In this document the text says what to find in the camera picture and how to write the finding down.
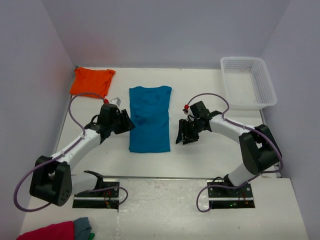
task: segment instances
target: purple cable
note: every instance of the purple cable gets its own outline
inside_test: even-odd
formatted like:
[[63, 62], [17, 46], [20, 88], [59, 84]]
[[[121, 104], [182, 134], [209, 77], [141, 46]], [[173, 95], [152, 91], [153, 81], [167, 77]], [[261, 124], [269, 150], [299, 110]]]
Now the purple cable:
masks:
[[[215, 93], [211, 93], [211, 92], [201, 93], [201, 94], [198, 94], [198, 95], [194, 96], [193, 98], [191, 98], [190, 101], [187, 103], [187, 105], [190, 105], [190, 103], [191, 103], [191, 101], [192, 101], [193, 99], [195, 99], [195, 98], [197, 98], [197, 97], [199, 97], [199, 96], [203, 96], [203, 95], [212, 95], [212, 96], [216, 96], [216, 97], [222, 99], [222, 100], [225, 102], [225, 104], [226, 104], [226, 110], [224, 110], [224, 112], [222, 113], [222, 118], [223, 118], [226, 122], [228, 122], [228, 123], [230, 123], [230, 124], [233, 124], [233, 125], [235, 125], [235, 126], [237, 126], [237, 127], [239, 127], [239, 128], [244, 128], [244, 129], [247, 129], [247, 130], [249, 130], [249, 131], [253, 131], [254, 133], [256, 133], [256, 134], [260, 135], [261, 137], [263, 137], [263, 138], [267, 141], [267, 143], [272, 147], [272, 149], [274, 150], [274, 152], [275, 152], [275, 154], [276, 154], [276, 156], [278, 157], [279, 162], [280, 162], [280, 164], [279, 164], [279, 169], [278, 169], [278, 170], [273, 170], [273, 171], [263, 171], [261, 174], [279, 173], [279, 172], [283, 169], [284, 164], [283, 164], [282, 156], [281, 156], [278, 148], [276, 147], [276, 145], [275, 145], [266, 135], [264, 135], [262, 132], [259, 132], [258, 130], [254, 129], [254, 128], [251, 128], [251, 127], [248, 127], [248, 126], [245, 126], [245, 125], [236, 123], [236, 122], [234, 122], [234, 121], [231, 121], [231, 120], [225, 118], [225, 114], [226, 114], [227, 111], [229, 111], [230, 105], [229, 105], [228, 101], [227, 101], [224, 97], [222, 97], [222, 96], [220, 96], [220, 95], [218, 95], [218, 94], [215, 94]], [[200, 190], [200, 192], [198, 193], [197, 197], [196, 197], [196, 201], [195, 201], [196, 208], [197, 208], [201, 213], [206, 213], [206, 212], [208, 212], [208, 211], [211, 210], [210, 207], [209, 207], [208, 209], [206, 209], [206, 210], [201, 210], [201, 209], [199, 208], [199, 197], [200, 197], [200, 195], [202, 194], [202, 192], [203, 192], [204, 190], [209, 189], [209, 188], [223, 188], [223, 189], [234, 189], [234, 190], [235, 190], [235, 189], [239, 189], [239, 188], [242, 188], [244, 185], [246, 185], [247, 182], [250, 182], [250, 181], [256, 179], [258, 176], [259, 176], [259, 175], [254, 176], [253, 178], [249, 179], [248, 181], [244, 182], [243, 184], [241, 184], [241, 185], [239, 185], [239, 186], [224, 186], [224, 185], [213, 184], [213, 185], [209, 185], [209, 186], [206, 186], [206, 187], [202, 188], [202, 189]]]
[[[74, 101], [75, 98], [77, 98], [77, 97], [79, 97], [79, 96], [82, 96], [82, 95], [85, 95], [85, 94], [86, 94], [86, 95], [87, 95], [87, 94], [96, 95], [96, 96], [98, 96], [99, 98], [101, 98], [102, 100], [104, 100], [104, 98], [103, 98], [102, 96], [100, 96], [99, 94], [96, 94], [96, 93], [94, 93], [94, 92], [82, 92], [82, 93], [79, 93], [79, 94], [75, 95], [75, 96], [71, 99], [71, 101], [70, 101], [70, 103], [69, 103], [69, 105], [68, 105], [68, 113], [69, 113], [71, 119], [82, 129], [82, 134], [83, 134], [83, 135], [86, 134], [86, 130], [85, 130], [85, 128], [74, 118], [74, 116], [72, 115], [72, 113], [71, 113], [71, 104], [72, 104], [72, 102]], [[66, 154], [66, 153], [68, 153], [69, 151], [71, 151], [79, 142], [81, 142], [81, 140], [82, 140], [82, 138], [79, 138], [74, 144], [72, 144], [69, 148], [67, 148], [67, 149], [64, 151], [64, 153]], [[49, 206], [49, 205], [51, 204], [51, 203], [47, 203], [47, 204], [45, 204], [45, 205], [43, 205], [43, 206], [41, 206], [41, 207], [34, 208], [34, 209], [24, 208], [23, 206], [21, 206], [21, 205], [18, 203], [18, 191], [19, 191], [19, 188], [21, 187], [22, 183], [26, 180], [26, 178], [27, 178], [30, 174], [32, 174], [34, 171], [36, 171], [36, 170], [44, 167], [45, 165], [48, 165], [48, 164], [50, 164], [50, 163], [58, 160], [58, 159], [61, 158], [62, 156], [63, 156], [63, 155], [60, 154], [60, 155], [58, 155], [58, 156], [50, 159], [49, 161], [46, 161], [46, 162], [44, 162], [44, 163], [41, 163], [41, 164], [35, 166], [34, 168], [30, 169], [30, 170], [20, 179], [20, 181], [19, 181], [18, 184], [16, 185], [16, 187], [15, 187], [15, 189], [14, 189], [14, 192], [13, 192], [13, 203], [14, 203], [14, 205], [16, 206], [17, 209], [19, 209], [19, 210], [21, 210], [21, 211], [23, 211], [23, 212], [26, 212], [26, 213], [32, 213], [32, 212], [36, 212], [36, 211], [42, 210], [42, 209], [46, 208], [47, 206]], [[124, 199], [122, 202], [119, 203], [119, 205], [120, 205], [120, 204], [122, 204], [124, 201], [126, 201], [127, 198], [128, 198], [128, 191], [127, 191], [125, 188], [123, 188], [123, 187], [120, 187], [120, 186], [114, 186], [114, 187], [113, 187], [113, 186], [112, 186], [112, 187], [107, 187], [107, 188], [92, 190], [92, 191], [89, 191], [89, 192], [92, 192], [92, 193], [93, 193], [93, 192], [103, 192], [103, 191], [111, 190], [111, 189], [115, 189], [115, 188], [122, 189], [122, 190], [124, 190], [125, 193], [126, 193], [126, 197], [125, 197], [125, 199]]]

